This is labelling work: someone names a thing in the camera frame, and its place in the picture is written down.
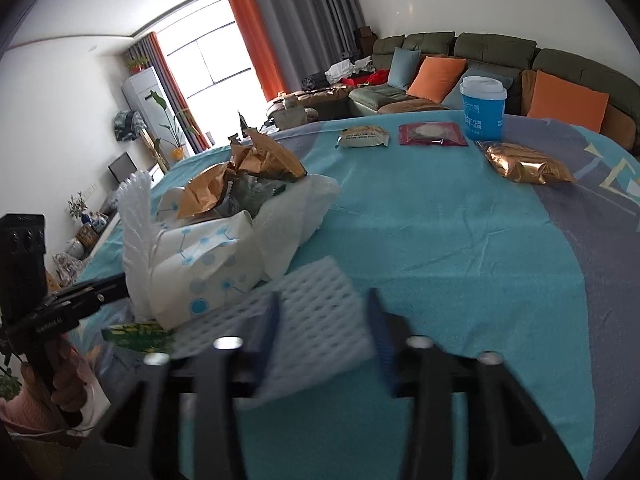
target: flower pot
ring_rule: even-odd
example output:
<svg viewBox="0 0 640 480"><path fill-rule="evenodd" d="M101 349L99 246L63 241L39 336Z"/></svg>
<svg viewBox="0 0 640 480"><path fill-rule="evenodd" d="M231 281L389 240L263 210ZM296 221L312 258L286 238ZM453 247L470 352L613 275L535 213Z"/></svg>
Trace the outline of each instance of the flower pot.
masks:
<svg viewBox="0 0 640 480"><path fill-rule="evenodd" d="M174 148L171 152L172 157L176 162L180 162L184 159L184 146L179 146L178 148Z"/></svg>

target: wall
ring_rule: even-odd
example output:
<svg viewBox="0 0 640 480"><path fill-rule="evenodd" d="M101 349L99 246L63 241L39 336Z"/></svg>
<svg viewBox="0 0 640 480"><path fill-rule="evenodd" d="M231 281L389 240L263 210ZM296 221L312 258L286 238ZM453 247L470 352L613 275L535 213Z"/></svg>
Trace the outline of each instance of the wall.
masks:
<svg viewBox="0 0 640 480"><path fill-rule="evenodd" d="M604 63L640 82L640 54L604 0L360 0L381 37L455 30L536 40Z"/></svg>
<svg viewBox="0 0 640 480"><path fill-rule="evenodd" d="M77 230L69 197L95 186L87 203L100 207L116 187L108 164L125 150L139 168L152 165L141 140L117 142L113 135L114 116L129 108L120 90L126 67L85 46L45 42L10 50L0 61L0 215L45 215L49 269L50 256Z"/></svg>

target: human hand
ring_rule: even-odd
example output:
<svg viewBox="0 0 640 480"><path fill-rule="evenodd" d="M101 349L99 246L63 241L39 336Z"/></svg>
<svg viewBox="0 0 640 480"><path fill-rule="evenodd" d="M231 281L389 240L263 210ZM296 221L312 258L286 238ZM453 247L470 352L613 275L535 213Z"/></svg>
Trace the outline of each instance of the human hand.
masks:
<svg viewBox="0 0 640 480"><path fill-rule="evenodd" d="M66 339L59 338L56 344L60 356L60 366L53 376L53 386L56 391L53 392L50 400L65 412L78 412L87 401L84 382L78 376L78 367L82 359ZM31 396L46 404L44 398L46 393L40 389L33 367L28 363L22 363L20 371L24 387Z"/></svg>

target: window pane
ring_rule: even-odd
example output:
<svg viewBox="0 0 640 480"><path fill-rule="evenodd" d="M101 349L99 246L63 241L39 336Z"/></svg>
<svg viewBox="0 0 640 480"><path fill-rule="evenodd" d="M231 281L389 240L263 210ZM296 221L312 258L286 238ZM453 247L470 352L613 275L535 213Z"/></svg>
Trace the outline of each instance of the window pane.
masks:
<svg viewBox="0 0 640 480"><path fill-rule="evenodd" d="M174 52L167 57L167 61L180 90L186 97L213 83L196 43L188 44Z"/></svg>
<svg viewBox="0 0 640 480"><path fill-rule="evenodd" d="M220 0L170 25L158 32L158 42L165 55L203 36L214 28L222 27L234 20L227 0Z"/></svg>
<svg viewBox="0 0 640 480"><path fill-rule="evenodd" d="M260 128L266 120L267 101L254 70L241 73L188 99L189 108L203 132L211 132L216 146L240 132L238 110L249 126Z"/></svg>
<svg viewBox="0 0 640 480"><path fill-rule="evenodd" d="M220 30L214 30L211 34L200 38L198 44L213 81L220 81L252 67L244 41L235 23Z"/></svg>

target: television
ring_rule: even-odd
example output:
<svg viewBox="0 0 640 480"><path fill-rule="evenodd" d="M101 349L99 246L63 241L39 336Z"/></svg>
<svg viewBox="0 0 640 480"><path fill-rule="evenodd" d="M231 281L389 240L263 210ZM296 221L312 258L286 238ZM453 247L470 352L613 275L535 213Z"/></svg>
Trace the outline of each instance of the television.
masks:
<svg viewBox="0 0 640 480"><path fill-rule="evenodd" d="M137 170L138 168L127 152L124 152L109 165L109 171L111 171L113 177L118 181L118 184L127 180L129 176Z"/></svg>

